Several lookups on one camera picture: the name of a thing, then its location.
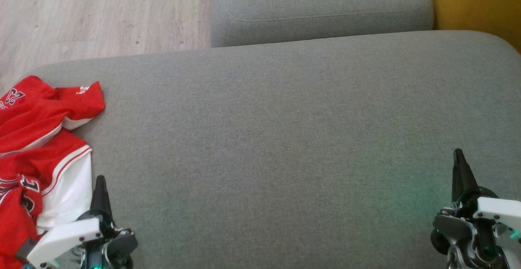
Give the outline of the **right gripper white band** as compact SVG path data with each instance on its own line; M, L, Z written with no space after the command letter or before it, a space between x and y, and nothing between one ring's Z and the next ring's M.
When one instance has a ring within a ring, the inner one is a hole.
M521 243L521 201L480 195L462 149L455 149L453 203L432 222L432 246L446 256L445 269L521 269L521 257L497 243L505 232Z

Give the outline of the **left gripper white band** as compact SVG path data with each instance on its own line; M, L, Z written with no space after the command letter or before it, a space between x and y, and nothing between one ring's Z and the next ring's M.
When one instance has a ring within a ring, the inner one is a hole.
M28 243L27 264L34 269L58 268L59 256L78 250L79 269L133 269L131 255L138 240L132 230L115 227L103 175L96 178L90 213L97 218L59 225L36 243Z

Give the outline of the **red jersey shirt white sleeves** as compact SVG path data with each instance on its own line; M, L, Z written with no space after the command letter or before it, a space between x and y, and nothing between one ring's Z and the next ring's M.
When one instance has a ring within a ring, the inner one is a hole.
M15 253L90 207L91 148L62 130L46 145L0 157L0 269L21 269Z

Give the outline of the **red basketball shorts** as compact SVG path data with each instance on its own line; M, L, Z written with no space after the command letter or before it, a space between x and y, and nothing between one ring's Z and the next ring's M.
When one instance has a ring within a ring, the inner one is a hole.
M60 130L85 125L104 109L99 81L53 88L29 75L0 98L0 157L42 147Z

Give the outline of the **large grey sofa seat cushion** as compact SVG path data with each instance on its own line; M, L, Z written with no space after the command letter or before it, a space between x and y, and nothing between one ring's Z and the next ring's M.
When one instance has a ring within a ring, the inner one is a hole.
M69 61L99 82L91 147L136 269L445 269L453 152L521 201L521 53L418 31Z

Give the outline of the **yellow cushion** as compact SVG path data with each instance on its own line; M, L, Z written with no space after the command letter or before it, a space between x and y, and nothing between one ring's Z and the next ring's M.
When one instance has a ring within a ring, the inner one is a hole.
M493 34L521 54L521 0L432 0L436 30Z

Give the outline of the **small grey sofa cushion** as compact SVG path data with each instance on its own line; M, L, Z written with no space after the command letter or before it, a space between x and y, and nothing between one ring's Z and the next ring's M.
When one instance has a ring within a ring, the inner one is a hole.
M210 0L214 48L427 31L432 0Z

